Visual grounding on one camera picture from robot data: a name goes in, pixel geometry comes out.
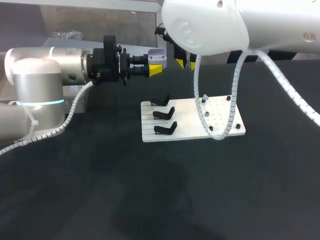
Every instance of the black table surface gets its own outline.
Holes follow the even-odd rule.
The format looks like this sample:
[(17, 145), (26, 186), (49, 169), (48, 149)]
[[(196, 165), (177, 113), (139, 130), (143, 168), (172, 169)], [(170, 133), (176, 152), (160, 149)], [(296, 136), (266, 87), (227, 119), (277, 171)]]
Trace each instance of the black table surface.
[[(320, 112), (320, 61), (278, 65)], [(201, 67), (200, 94), (228, 95), (234, 67)], [(320, 128), (262, 63), (240, 77), (244, 136), (143, 143), (140, 103), (166, 94), (192, 98), (193, 73), (94, 87), (62, 135), (1, 156), (0, 239), (320, 238)]]

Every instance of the plastic bag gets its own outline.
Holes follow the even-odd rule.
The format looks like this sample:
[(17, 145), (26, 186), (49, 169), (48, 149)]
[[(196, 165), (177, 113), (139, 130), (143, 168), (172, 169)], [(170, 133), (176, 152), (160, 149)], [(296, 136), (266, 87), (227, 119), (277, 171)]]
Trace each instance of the plastic bag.
[(71, 30), (69, 32), (62, 32), (62, 31), (54, 31), (53, 37), (55, 39), (75, 39), (75, 40), (82, 40), (84, 34), (80, 31)]

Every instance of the perforated board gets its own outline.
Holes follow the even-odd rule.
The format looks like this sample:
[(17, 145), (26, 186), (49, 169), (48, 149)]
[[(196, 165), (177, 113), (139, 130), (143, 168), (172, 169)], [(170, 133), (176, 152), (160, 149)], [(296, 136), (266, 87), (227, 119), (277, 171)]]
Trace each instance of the perforated board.
[[(201, 103), (203, 113), (209, 112), (205, 120), (209, 126), (213, 126), (214, 134), (220, 135), (226, 128), (230, 104), (231, 101), (227, 100), (227, 96), (210, 97), (206, 103)], [(171, 107), (175, 108), (175, 112), (170, 120), (153, 117), (153, 111), (168, 113)], [(172, 135), (155, 133), (154, 126), (170, 128), (174, 121), (177, 121), (178, 126)], [(240, 129), (236, 129), (237, 124), (241, 125)], [(210, 138), (200, 122), (194, 98), (170, 100), (167, 106), (151, 106), (150, 101), (143, 101), (141, 103), (141, 127), (142, 140), (145, 143)], [(236, 106), (234, 122), (228, 137), (241, 136), (245, 133), (246, 128), (238, 106)]]

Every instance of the white cable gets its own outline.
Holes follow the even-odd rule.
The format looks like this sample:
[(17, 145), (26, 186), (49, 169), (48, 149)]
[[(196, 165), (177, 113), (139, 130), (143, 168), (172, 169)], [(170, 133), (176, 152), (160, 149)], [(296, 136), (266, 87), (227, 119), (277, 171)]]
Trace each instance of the white cable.
[[(61, 132), (64, 128), (66, 128), (66, 126), (69, 124), (69, 122), (71, 121), (71, 118), (72, 116), (74, 115), (74, 111), (76, 109), (76, 105), (77, 105), (77, 102), (79, 100), (79, 98), (81, 97), (81, 95), (90, 87), (93, 86), (93, 83), (92, 81), (88, 82), (86, 85), (83, 86), (83, 88), (78, 92), (78, 94), (75, 96), (74, 100), (73, 100), (73, 103), (71, 105), (71, 109), (70, 109), (70, 112), (69, 112), (69, 115), (68, 117), (66, 118), (66, 120), (64, 121), (64, 123), (57, 127), (55, 130), (51, 131), (51, 132), (48, 132), (42, 136), (37, 136), (37, 137), (34, 137), (34, 138), (31, 138), (31, 142), (36, 142), (36, 141), (40, 141), (40, 140), (43, 140), (43, 139), (46, 139), (46, 138), (50, 138), (50, 137), (53, 137), (55, 135), (57, 135), (59, 132)], [(17, 147), (21, 147), (21, 146), (24, 146), (27, 144), (27, 141), (26, 140), (23, 140), (23, 141), (19, 141), (19, 142), (16, 142), (10, 146), (7, 146), (6, 148), (2, 149), (0, 151), (0, 156), (6, 152), (9, 152), (10, 150), (12, 149), (15, 149)]]
[(25, 104), (23, 104), (23, 102), (21, 102), (21, 101), (11, 101), (11, 102), (8, 103), (8, 105), (12, 105), (13, 103), (20, 104), (24, 108), (26, 114), (28, 114), (29, 118), (31, 119), (31, 126), (30, 126), (30, 129), (29, 129), (29, 134), (26, 136), (26, 140), (25, 140), (25, 145), (27, 145), (28, 143), (31, 142), (31, 139), (34, 136), (35, 127), (39, 125), (39, 122), (37, 120), (35, 120), (32, 112), (29, 109), (29, 107), (26, 106)]
[(212, 133), (212, 131), (210, 130), (210, 128), (206, 122), (206, 119), (204, 117), (202, 109), (201, 109), (201, 103), (200, 103), (200, 99), (199, 99), (199, 70), (200, 70), (201, 56), (198, 55), (196, 57), (195, 68), (194, 68), (194, 79), (193, 79), (193, 89), (194, 89), (194, 99), (195, 99), (196, 110), (198, 112), (198, 116), (200, 118), (200, 121), (201, 121), (203, 128), (208, 133), (208, 135), (211, 138), (213, 138), (214, 140), (224, 139), (231, 130), (232, 124), (235, 119), (235, 113), (236, 113), (239, 76), (240, 76), (241, 68), (242, 68), (247, 56), (248, 56), (247, 52), (242, 53), (238, 59), (236, 66), (235, 66), (233, 82), (232, 82), (232, 94), (231, 94), (231, 101), (230, 101), (229, 118), (228, 118), (228, 122), (226, 124), (226, 127), (223, 131), (223, 134), (221, 134), (221, 135), (214, 135)]
[(200, 70), (200, 63), (201, 63), (201, 56), (198, 55), (195, 61), (195, 68), (194, 68), (194, 79), (193, 79), (193, 87), (194, 87), (194, 99), (196, 104), (196, 109), (198, 112), (198, 116), (200, 118), (201, 124), (208, 135), (215, 139), (215, 140), (222, 140), (224, 139), (234, 122), (234, 116), (236, 112), (236, 104), (237, 104), (237, 92), (238, 92), (238, 82), (240, 77), (241, 68), (245, 62), (245, 59), (248, 55), (257, 55), (269, 68), (272, 74), (275, 76), (276, 80), (279, 84), (283, 87), (286, 91), (288, 96), (294, 101), (294, 103), (305, 113), (312, 121), (315, 122), (320, 127), (320, 114), (317, 113), (294, 89), (294, 87), (289, 83), (288, 79), (285, 75), (281, 72), (275, 62), (264, 52), (261, 50), (250, 50), (248, 49), (247, 52), (243, 52), (235, 66), (234, 76), (233, 76), (233, 83), (232, 83), (232, 95), (231, 95), (231, 103), (230, 103), (230, 112), (229, 112), (229, 119), (227, 125), (224, 129), (223, 134), (221, 135), (214, 135), (210, 130), (206, 119), (204, 118), (204, 114), (201, 109), (200, 99), (199, 99), (199, 70)]
[(265, 63), (270, 69), (276, 80), (281, 87), (285, 90), (288, 96), (294, 101), (294, 103), (305, 113), (308, 118), (314, 121), (320, 127), (320, 115), (317, 113), (301, 96), (294, 87), (290, 84), (285, 75), (281, 72), (275, 62), (263, 51), (254, 50), (254, 53)]

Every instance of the silver robotic arm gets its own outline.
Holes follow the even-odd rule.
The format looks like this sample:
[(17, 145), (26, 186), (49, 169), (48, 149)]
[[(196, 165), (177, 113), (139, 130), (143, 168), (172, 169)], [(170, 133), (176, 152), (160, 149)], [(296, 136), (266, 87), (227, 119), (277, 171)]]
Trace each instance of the silver robotic arm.
[(149, 66), (147, 54), (130, 57), (126, 49), (117, 46), (115, 36), (105, 36), (103, 48), (89, 52), (82, 48), (13, 48), (6, 53), (4, 68), (18, 106), (0, 103), (0, 142), (41, 137), (62, 126), (63, 86), (119, 80), (126, 85), (132, 76), (151, 77), (162, 71), (162, 65)]

